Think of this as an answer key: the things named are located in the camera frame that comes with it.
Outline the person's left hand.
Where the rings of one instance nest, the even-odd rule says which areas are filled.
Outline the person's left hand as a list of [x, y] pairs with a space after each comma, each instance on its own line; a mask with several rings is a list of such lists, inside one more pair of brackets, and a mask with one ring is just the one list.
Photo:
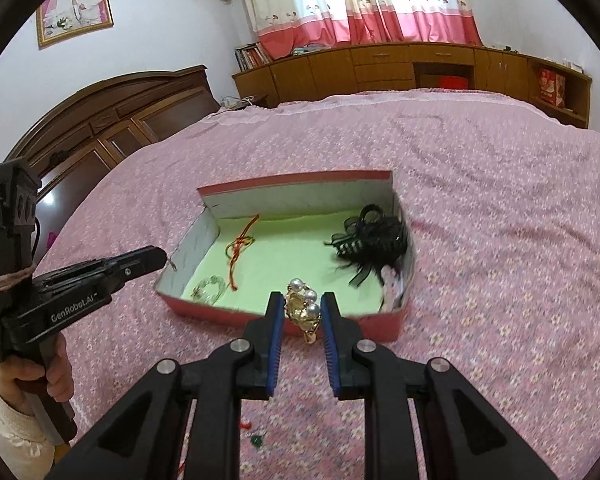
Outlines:
[[57, 334], [54, 343], [55, 353], [47, 366], [20, 359], [18, 356], [11, 356], [0, 364], [0, 397], [15, 411], [23, 415], [33, 415], [26, 396], [16, 384], [16, 380], [34, 382], [45, 378], [47, 393], [55, 401], [64, 403], [72, 399], [74, 381], [65, 336], [62, 333]]

